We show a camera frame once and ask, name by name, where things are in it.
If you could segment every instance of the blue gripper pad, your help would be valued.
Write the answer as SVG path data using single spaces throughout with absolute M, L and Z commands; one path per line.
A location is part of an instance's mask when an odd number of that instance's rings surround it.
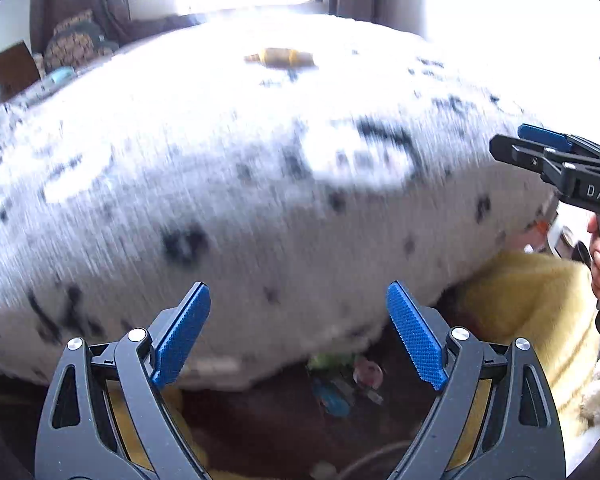
M 518 127 L 518 137 L 545 144 L 559 152 L 571 153 L 573 148 L 573 143 L 569 142 L 565 135 L 538 126 L 531 126 L 531 124 L 521 124 Z
M 155 350 L 151 381 L 160 390 L 177 379 L 211 310 L 211 294 L 206 285 L 199 286 L 195 294 L 185 301 Z
M 442 364 L 442 347 L 417 311 L 415 302 L 397 282 L 386 291 L 386 307 L 420 378 L 431 383 L 436 391 L 442 390 L 448 381 Z

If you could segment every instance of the metal screw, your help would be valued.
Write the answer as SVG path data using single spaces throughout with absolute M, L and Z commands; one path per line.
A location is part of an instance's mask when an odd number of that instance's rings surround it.
M 527 341 L 525 338 L 519 337 L 516 339 L 516 346 L 521 350 L 528 350 L 531 348 L 531 343 L 529 343 L 529 341 Z
M 80 339 L 79 337 L 76 337 L 76 338 L 71 339 L 67 343 L 66 348 L 68 348 L 69 350 L 77 350 L 81 346 L 82 346 L 82 339 Z
M 469 338 L 469 331 L 461 326 L 451 330 L 451 336 L 458 341 L 466 341 Z
M 134 328 L 129 332 L 129 339 L 134 343 L 138 343 L 146 337 L 146 330 L 143 328 Z

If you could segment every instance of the white plush toy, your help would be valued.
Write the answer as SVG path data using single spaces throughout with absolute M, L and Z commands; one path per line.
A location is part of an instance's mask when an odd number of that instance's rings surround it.
M 569 475 L 600 439 L 600 361 L 596 364 L 591 382 L 582 396 L 582 416 L 589 420 L 590 428 L 566 445 L 567 475 Z

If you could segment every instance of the yellow blanket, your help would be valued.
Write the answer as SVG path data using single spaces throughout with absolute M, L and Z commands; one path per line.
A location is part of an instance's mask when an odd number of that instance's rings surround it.
M 509 345 L 525 337 L 551 386 L 566 441 L 587 429 L 582 391 L 600 350 L 589 269 L 544 254 L 502 253 L 460 287 L 458 309 L 476 323 L 480 338 Z M 449 467 L 468 459 L 489 393 L 481 381 L 462 439 Z

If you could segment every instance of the black spot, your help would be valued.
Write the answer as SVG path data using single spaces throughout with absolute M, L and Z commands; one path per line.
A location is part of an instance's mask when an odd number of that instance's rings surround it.
M 285 153 L 285 169 L 286 173 L 296 180 L 302 180 L 309 176 L 308 170 L 295 153 Z
M 33 293 L 32 289 L 29 289 L 26 292 L 26 297 L 28 299 L 29 306 L 31 306 L 31 310 L 35 313 L 37 319 L 40 322 L 40 326 L 37 329 L 37 333 L 39 334 L 42 341 L 54 345 L 60 345 L 62 343 L 62 332 L 60 330 L 59 325 L 57 325 L 57 323 L 55 323 L 41 309 L 40 305 L 37 303 L 37 299 L 35 298 L 35 294 Z
M 209 250 L 209 241 L 202 228 L 195 225 L 184 232 L 163 232 L 162 246 L 170 263 L 194 267 L 199 263 L 200 257 Z
M 438 110 L 453 110 L 456 114 L 466 117 L 469 110 L 475 109 L 475 104 L 465 103 L 458 96 L 449 94 L 447 99 L 433 98 L 431 102 Z
M 128 319 L 121 319 L 120 320 L 120 326 L 122 327 L 122 330 L 124 330 L 125 333 L 131 332 L 131 330 L 133 330 L 135 328 L 132 325 L 132 323 L 129 322 Z
M 86 322 L 88 323 L 88 329 L 93 337 L 103 338 L 105 336 L 104 328 L 99 322 L 94 319 L 87 319 Z
M 416 240 L 413 235 L 409 235 L 406 240 L 404 240 L 404 244 L 402 245 L 402 249 L 404 250 L 404 254 L 407 255 L 407 258 L 411 256 L 416 250 Z
M 392 144 L 400 146 L 404 150 L 411 150 L 413 153 L 413 139 L 402 126 L 392 126 L 390 124 L 380 123 L 368 118 L 363 118 L 355 124 L 360 136 L 365 139 L 381 142 L 390 141 Z
M 69 285 L 66 290 L 67 301 L 64 304 L 64 314 L 60 324 L 72 332 L 76 332 L 81 336 L 86 336 L 86 330 L 80 316 L 78 314 L 78 304 L 82 299 L 82 291 L 77 285 Z
M 426 66 L 433 65 L 433 66 L 438 66 L 440 68 L 445 67 L 445 65 L 440 61 L 430 61 L 429 59 L 422 59 L 421 57 L 418 57 L 417 60 Z
M 282 86 L 282 84 L 278 81 L 273 81 L 272 79 L 262 79 L 262 81 L 260 81 L 260 86 L 271 88 L 272 86 Z
M 338 214 L 344 213 L 347 208 L 347 201 L 344 198 L 344 193 L 341 191 L 334 191 L 329 194 L 329 205 Z
M 481 195 L 478 197 L 478 202 L 475 209 L 475 221 L 480 224 L 485 216 L 491 211 L 491 198 L 489 195 Z
M 176 158 L 176 156 L 182 155 L 182 150 L 180 150 L 179 146 L 169 146 L 169 156 L 170 158 Z
M 33 368 L 31 371 L 35 374 L 36 377 L 39 377 L 40 379 L 43 379 L 46 381 L 46 374 L 43 371 L 41 371 L 39 368 Z
M 276 288 L 269 288 L 266 286 L 262 290 L 264 292 L 264 297 L 266 298 L 268 304 L 280 304 L 280 292 Z
M 46 182 L 52 182 L 53 180 L 59 179 L 59 177 L 64 173 L 68 168 L 75 168 L 77 165 L 82 162 L 82 155 L 74 156 L 67 164 L 60 164 L 54 170 L 51 171 Z
M 68 167 L 75 168 L 80 162 L 82 162 L 82 155 L 75 156 L 68 162 Z
M 422 75 L 427 75 L 427 76 L 432 77 L 433 79 L 436 79 L 438 81 L 443 81 L 444 80 L 441 75 L 436 74 L 432 70 L 423 70 L 422 71 Z
M 102 216 L 104 221 L 110 222 L 113 220 L 113 205 L 112 204 L 104 204 L 102 206 Z
M 238 178 L 242 182 L 251 182 L 253 179 L 253 174 L 251 173 L 251 168 L 247 164 L 236 164 L 235 170 L 238 173 Z
M 355 152 L 353 154 L 353 163 L 357 168 L 363 170 L 373 169 L 373 157 L 367 152 Z
M 347 154 L 345 152 L 336 153 L 336 164 L 339 168 L 341 168 L 342 166 L 349 165 L 349 158 L 347 157 Z

